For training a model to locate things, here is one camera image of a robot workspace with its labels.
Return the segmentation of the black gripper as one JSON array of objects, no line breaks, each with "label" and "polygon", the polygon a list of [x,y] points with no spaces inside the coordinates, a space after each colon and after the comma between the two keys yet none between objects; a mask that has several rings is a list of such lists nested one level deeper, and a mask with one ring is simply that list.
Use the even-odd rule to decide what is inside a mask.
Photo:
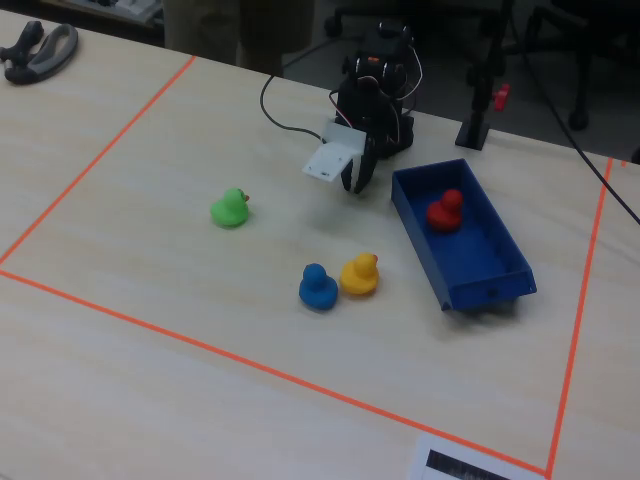
[{"label": "black gripper", "polygon": [[351,158],[341,172],[344,190],[355,194],[361,193],[369,184],[377,159],[393,155],[391,150],[399,143],[400,114],[396,107],[364,107],[359,129],[366,134],[366,140],[358,175],[356,158]]}]

